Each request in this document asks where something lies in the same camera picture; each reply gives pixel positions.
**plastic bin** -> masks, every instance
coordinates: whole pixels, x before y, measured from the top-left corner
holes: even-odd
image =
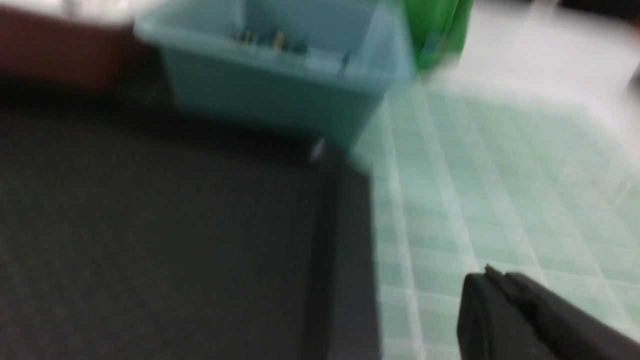
[[[178,107],[254,126],[320,134],[348,147],[385,92],[413,81],[400,6],[174,0],[139,18],[135,34],[160,46]],[[244,41],[245,30],[253,40]],[[307,44],[308,51],[277,49],[271,41],[277,32],[285,47]]]

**metal pin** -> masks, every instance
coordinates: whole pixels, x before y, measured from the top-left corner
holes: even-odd
[[[276,51],[280,52],[282,51],[282,47],[284,45],[284,41],[285,41],[285,36],[284,33],[280,30],[278,30],[276,32],[276,38],[273,41],[273,47],[276,49]]]

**green object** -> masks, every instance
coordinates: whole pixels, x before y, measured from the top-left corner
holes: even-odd
[[[404,0],[404,5],[418,70],[462,53],[473,0]]]

